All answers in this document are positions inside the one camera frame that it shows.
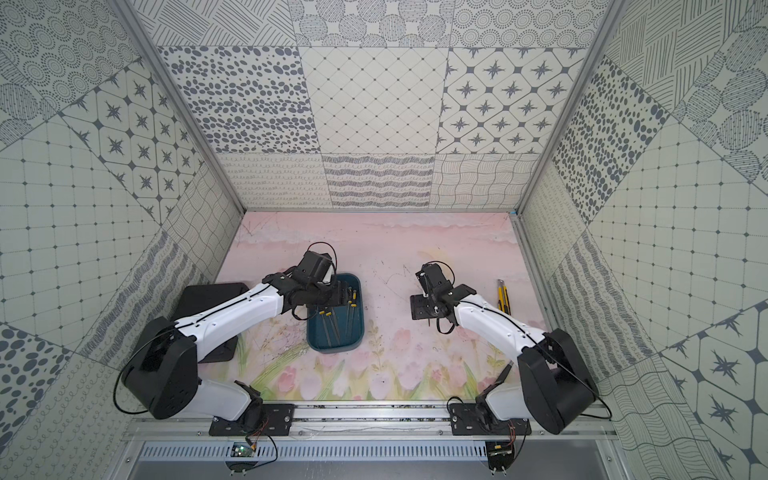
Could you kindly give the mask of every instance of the star tile pattern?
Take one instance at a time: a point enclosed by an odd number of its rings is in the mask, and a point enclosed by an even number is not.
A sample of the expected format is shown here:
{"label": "star tile pattern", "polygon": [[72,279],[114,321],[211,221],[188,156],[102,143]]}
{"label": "star tile pattern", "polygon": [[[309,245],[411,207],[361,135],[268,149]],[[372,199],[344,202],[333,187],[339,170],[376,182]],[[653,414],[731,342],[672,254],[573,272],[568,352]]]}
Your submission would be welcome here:
{"label": "star tile pattern", "polygon": [[2,321],[73,349],[160,226],[59,117],[0,162]]}
{"label": "star tile pattern", "polygon": [[768,465],[766,318],[764,300],[661,351],[732,478],[763,478]]}
{"label": "star tile pattern", "polygon": [[437,151],[540,154],[585,52],[580,48],[450,48]]}
{"label": "star tile pattern", "polygon": [[434,154],[445,50],[300,48],[324,154]]}
{"label": "star tile pattern", "polygon": [[203,158],[141,59],[66,107],[61,116],[158,223]]}
{"label": "star tile pattern", "polygon": [[436,155],[429,208],[512,211],[538,155]]}

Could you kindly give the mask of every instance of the wire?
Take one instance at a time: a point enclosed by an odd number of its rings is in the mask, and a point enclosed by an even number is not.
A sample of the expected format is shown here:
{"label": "wire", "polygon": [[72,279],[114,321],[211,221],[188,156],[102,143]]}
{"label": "wire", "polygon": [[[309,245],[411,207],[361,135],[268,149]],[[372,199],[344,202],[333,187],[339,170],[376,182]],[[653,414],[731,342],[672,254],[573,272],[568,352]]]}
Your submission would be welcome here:
{"label": "wire", "polygon": [[[193,324],[192,324],[192,323],[188,323],[187,325],[184,325],[184,326],[180,326],[180,327],[177,327],[176,329],[183,329],[185,326],[190,326],[190,325],[193,325]],[[127,411],[127,410],[123,410],[123,409],[122,409],[122,408],[121,408],[121,407],[118,405],[118,384],[120,383],[120,377],[122,377],[122,376],[123,376],[123,372],[125,371],[126,367],[128,367],[128,366],[131,364],[131,362],[133,362],[134,358],[136,358],[136,355],[137,355],[137,354],[138,354],[138,353],[139,353],[141,350],[143,350],[143,349],[144,349],[144,348],[145,348],[147,345],[149,345],[150,343],[152,343],[152,342],[154,342],[155,340],[159,339],[159,338],[160,338],[160,337],[162,337],[163,335],[165,335],[165,334],[167,334],[167,333],[173,333],[173,332],[174,332],[174,331],[173,331],[172,329],[171,329],[171,330],[164,330],[164,331],[162,331],[162,332],[158,333],[157,335],[153,336],[153,337],[152,337],[152,338],[151,338],[151,339],[150,339],[148,342],[146,342],[144,345],[142,345],[142,346],[141,346],[141,347],[139,347],[138,349],[134,350],[134,354],[133,354],[133,355],[131,355],[131,357],[130,357],[130,358],[128,359],[128,361],[125,363],[125,365],[123,366],[123,368],[121,368],[121,369],[120,369],[120,372],[118,372],[118,377],[117,377],[117,378],[114,380],[114,388],[112,389],[112,402],[114,403],[114,407],[115,407],[116,409],[118,409],[118,411],[119,411],[119,412],[122,412],[122,413],[124,413],[125,415],[140,415],[140,414],[142,414],[142,413],[147,413],[147,412],[149,412],[149,410],[141,410],[140,412],[129,412],[129,411]]]}
{"label": "wire", "polygon": [[331,266],[333,267],[333,275],[332,276],[336,276],[336,274],[339,272],[339,256],[336,255],[336,249],[333,248],[333,245],[331,245],[328,242],[310,243],[310,245],[306,248],[306,251],[309,252],[310,248],[312,248],[312,245],[320,245],[320,244],[327,245],[328,247],[331,247],[331,251],[333,251],[333,261],[331,262]]}
{"label": "wire", "polygon": [[441,264],[445,265],[446,267],[448,267],[448,270],[451,270],[451,275],[453,276],[453,280],[451,280],[451,285],[456,283],[456,274],[453,273],[453,269],[451,268],[450,265],[448,265],[446,262],[441,262],[440,260],[433,260],[431,262],[427,262],[426,265],[429,265],[430,263],[441,263]]}
{"label": "wire", "polygon": [[440,330],[440,318],[439,317],[437,319],[437,322],[435,322],[435,326],[437,327],[437,331],[442,333],[443,335],[448,335],[450,332],[453,331],[454,328],[456,328],[456,324],[455,323],[451,323],[451,328],[447,332],[443,332],[442,330]]}
{"label": "wire", "polygon": [[270,463],[274,463],[274,462],[277,462],[277,459],[279,459],[279,458],[280,458],[280,453],[277,451],[277,444],[275,443],[275,439],[273,439],[273,438],[272,438],[272,435],[270,435],[270,434],[268,434],[268,433],[266,433],[266,434],[264,434],[264,435],[266,435],[266,436],[267,436],[267,438],[268,438],[268,439],[269,439],[269,440],[272,442],[272,446],[275,448],[275,458],[273,458],[272,460],[269,460],[269,461],[268,461],[268,462],[266,462],[266,463],[260,463],[259,465],[256,465],[256,466],[255,466],[255,467],[253,467],[253,468],[259,468],[259,467],[263,467],[263,466],[265,466],[265,465],[269,465]]}
{"label": "wire", "polygon": [[542,349],[542,348],[541,348],[541,347],[538,345],[538,342],[537,342],[536,340],[534,340],[534,339],[533,339],[533,338],[532,338],[530,335],[528,335],[528,332],[526,332],[525,330],[523,330],[523,329],[522,329],[522,328],[521,328],[521,327],[520,327],[520,326],[517,324],[517,322],[515,322],[515,321],[514,321],[514,320],[513,320],[513,319],[512,319],[512,318],[511,318],[509,315],[507,315],[506,313],[503,313],[503,312],[499,312],[499,311],[497,311],[497,310],[494,310],[494,309],[492,309],[492,308],[490,308],[490,307],[487,307],[487,306],[479,306],[477,303],[474,303],[474,302],[469,302],[469,301],[467,301],[467,300],[459,300],[459,302],[460,302],[460,303],[468,303],[469,305],[474,305],[474,306],[478,307],[480,310],[487,310],[487,311],[489,311],[489,312],[491,312],[491,313],[495,313],[496,315],[499,315],[499,316],[501,316],[501,317],[504,317],[505,319],[509,320],[509,322],[510,322],[512,325],[514,325],[514,326],[515,326],[515,327],[516,327],[518,330],[520,330],[521,332],[523,332],[523,334],[524,334],[525,336],[527,336],[527,337],[528,337],[528,339],[529,339],[529,340],[531,340],[531,341],[533,342],[533,344],[534,344],[535,348],[536,348],[536,349],[537,349],[539,352],[541,352],[541,353],[543,353],[544,355],[546,355],[546,356],[547,356],[547,357],[548,357],[548,358],[549,358],[549,359],[550,359],[550,360],[551,360],[553,363],[557,364],[557,365],[558,365],[560,368],[562,368],[564,371],[566,371],[566,372],[568,372],[569,374],[571,374],[571,376],[572,376],[572,377],[574,377],[576,380],[578,380],[580,384],[582,384],[583,386],[587,387],[587,390],[589,390],[589,391],[592,393],[592,395],[594,395],[594,397],[595,397],[596,399],[600,400],[600,403],[602,403],[602,404],[603,404],[603,407],[605,407],[605,409],[608,411],[608,416],[607,416],[607,417],[602,417],[602,416],[597,416],[597,415],[590,415],[590,414],[588,414],[588,413],[581,413],[581,414],[579,414],[579,415],[581,415],[581,416],[587,416],[587,417],[591,417],[591,418],[593,418],[593,419],[600,419],[600,420],[611,420],[611,419],[614,417],[614,413],[611,411],[611,407],[609,407],[609,406],[608,406],[608,404],[607,404],[607,403],[606,403],[606,402],[603,400],[603,397],[601,397],[601,396],[600,396],[600,395],[599,395],[597,392],[595,392],[595,391],[592,389],[592,387],[590,387],[589,385],[587,385],[587,383],[586,383],[584,380],[582,380],[582,379],[578,378],[578,377],[576,376],[576,374],[575,374],[575,373],[573,373],[573,372],[572,372],[570,369],[567,369],[567,368],[565,368],[565,367],[564,367],[564,366],[563,366],[563,365],[562,365],[560,362],[558,362],[558,361],[557,361],[557,360],[556,360],[556,359],[555,359],[555,358],[554,358],[552,355],[550,355],[550,354],[549,354],[549,352],[547,352],[546,350]]}

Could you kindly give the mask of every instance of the wavy line pattern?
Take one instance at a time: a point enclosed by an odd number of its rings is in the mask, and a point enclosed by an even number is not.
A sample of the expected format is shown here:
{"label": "wavy line pattern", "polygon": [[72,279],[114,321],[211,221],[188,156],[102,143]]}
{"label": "wavy line pattern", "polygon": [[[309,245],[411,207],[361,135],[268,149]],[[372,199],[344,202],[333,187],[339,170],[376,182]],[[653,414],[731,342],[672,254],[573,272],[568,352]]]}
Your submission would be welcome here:
{"label": "wavy line pattern", "polygon": [[141,327],[159,316],[168,317],[184,287],[202,283],[208,283],[203,273],[161,230],[78,353],[114,368],[122,367]]}
{"label": "wavy line pattern", "polygon": [[434,162],[434,157],[408,154],[323,155],[336,208],[425,209]]}

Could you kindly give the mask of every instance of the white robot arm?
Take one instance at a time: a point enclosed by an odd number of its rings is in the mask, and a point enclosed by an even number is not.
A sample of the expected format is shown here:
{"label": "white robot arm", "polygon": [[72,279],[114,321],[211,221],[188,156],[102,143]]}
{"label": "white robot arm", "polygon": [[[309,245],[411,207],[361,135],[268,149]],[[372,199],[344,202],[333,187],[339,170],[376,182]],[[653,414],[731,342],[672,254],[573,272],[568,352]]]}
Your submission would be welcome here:
{"label": "white robot arm", "polygon": [[[513,418],[533,418],[551,433],[560,433],[597,399],[597,387],[573,339],[526,325],[497,310],[466,285],[453,286],[437,263],[416,273],[422,295],[411,296],[413,319],[437,319],[440,333],[455,326],[469,329],[501,350],[520,372],[520,386],[504,382],[510,367],[477,396],[487,426]],[[439,328],[447,319],[448,332]]]}

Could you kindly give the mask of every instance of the floral tablecloth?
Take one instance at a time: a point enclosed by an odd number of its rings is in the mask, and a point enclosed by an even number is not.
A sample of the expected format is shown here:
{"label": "floral tablecloth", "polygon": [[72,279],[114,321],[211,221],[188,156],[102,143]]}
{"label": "floral tablecloth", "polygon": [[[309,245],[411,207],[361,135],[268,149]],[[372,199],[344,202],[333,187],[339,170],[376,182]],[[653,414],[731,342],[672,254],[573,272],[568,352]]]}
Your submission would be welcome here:
{"label": "floral tablecloth", "polygon": [[[242,333],[235,359],[200,365],[201,376],[247,382],[265,399],[473,398],[509,359],[461,327],[441,335],[434,320],[411,320],[409,296],[421,292],[414,273],[430,260],[450,264],[457,285],[466,283],[490,302],[498,297],[496,279],[503,279],[512,315],[544,328],[506,214],[251,212],[217,282],[253,286],[298,262],[318,240],[336,248],[340,272],[362,282],[362,344],[351,352],[318,353],[306,343],[306,325],[288,313]],[[324,251],[320,245],[313,250]],[[448,323],[442,323],[446,330]],[[519,382],[516,373],[508,381]]]}

